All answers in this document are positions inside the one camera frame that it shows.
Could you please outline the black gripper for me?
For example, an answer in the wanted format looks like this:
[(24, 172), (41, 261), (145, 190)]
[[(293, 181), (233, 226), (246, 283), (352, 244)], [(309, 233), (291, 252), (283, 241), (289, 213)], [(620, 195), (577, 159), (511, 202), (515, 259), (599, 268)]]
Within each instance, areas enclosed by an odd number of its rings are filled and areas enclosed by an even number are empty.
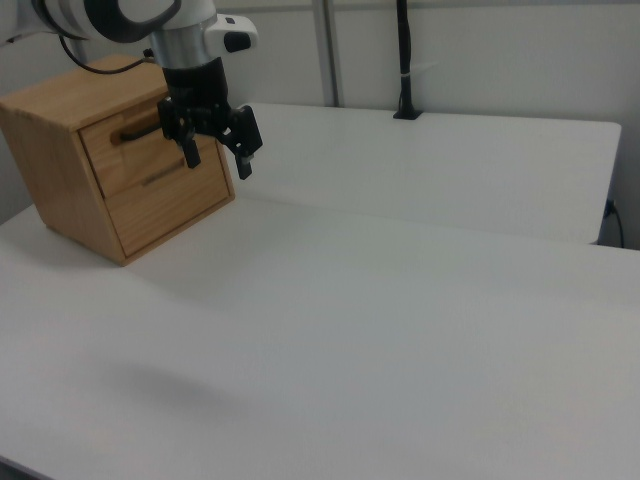
[[(181, 107), (206, 109), (198, 132), (215, 138), (226, 146), (235, 158), (241, 180), (252, 174), (251, 161), (263, 146), (261, 133), (252, 108), (248, 105), (231, 108), (228, 85), (221, 58), (189, 69), (162, 69), (169, 97)], [(195, 127), (187, 112), (169, 97), (157, 104), (163, 136), (181, 149), (189, 169), (200, 163), (194, 139)]]

